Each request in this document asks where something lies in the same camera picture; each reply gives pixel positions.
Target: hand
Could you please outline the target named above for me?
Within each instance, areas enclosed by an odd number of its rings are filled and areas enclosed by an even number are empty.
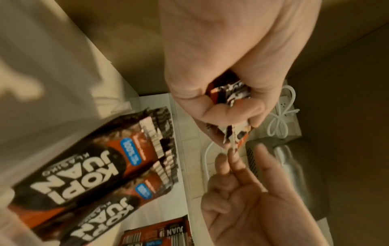
[[[165,79],[173,97],[198,125],[249,119],[258,127],[276,105],[320,5],[321,0],[159,0]],[[252,88],[252,98],[233,107],[214,105],[205,90],[229,68]],[[218,140],[212,135],[222,133],[205,134]]]
[[[201,201],[215,246],[328,246],[277,160],[264,145],[254,157],[267,190],[231,150],[216,158]]]

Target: black and red coffee packet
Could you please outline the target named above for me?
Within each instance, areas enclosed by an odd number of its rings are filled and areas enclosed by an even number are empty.
[[[250,87],[246,86],[233,71],[228,70],[209,84],[205,94],[214,104],[224,103],[232,107],[239,104],[242,99],[250,98]],[[207,124],[207,127],[211,130],[217,126]],[[251,130],[248,121],[228,126],[224,134],[224,143],[230,140],[236,152],[248,138]]]
[[[167,108],[120,116],[16,184],[8,209],[44,240],[85,245],[177,182]]]
[[[194,246],[188,216],[128,230],[119,246]]]

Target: power cord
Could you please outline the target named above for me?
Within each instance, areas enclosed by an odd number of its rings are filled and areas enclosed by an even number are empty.
[[[288,136],[289,129],[288,129],[288,124],[283,120],[282,116],[285,116],[285,115],[288,115],[288,114],[293,115],[293,114],[299,112],[300,110],[299,109],[289,110],[293,106],[293,103],[296,100],[296,91],[295,91],[295,89],[293,89],[292,86],[288,86],[288,85],[283,86],[282,88],[283,89],[288,89],[288,90],[291,91],[292,99],[290,100],[289,104],[285,107],[284,110],[281,110],[280,101],[277,102],[276,107],[275,107],[277,114],[270,113],[270,115],[273,116],[274,118],[271,120],[271,122],[267,126],[267,132],[266,133],[270,137],[274,136],[276,134],[276,130],[280,126],[280,123],[282,123],[282,125],[284,126],[285,131],[284,131],[284,134],[282,136],[278,136],[278,137],[281,138],[281,139],[284,139],[284,138],[286,138]],[[274,131],[271,132],[271,127],[274,124],[274,122],[276,123],[276,127],[274,128]],[[208,171],[208,165],[207,165],[207,154],[208,154],[208,151],[211,149],[212,145],[213,145],[213,142],[211,142],[208,145],[208,147],[205,149],[204,156],[202,158],[204,172],[205,172],[205,177],[207,178],[207,180],[206,180],[207,182],[209,180],[209,171]]]

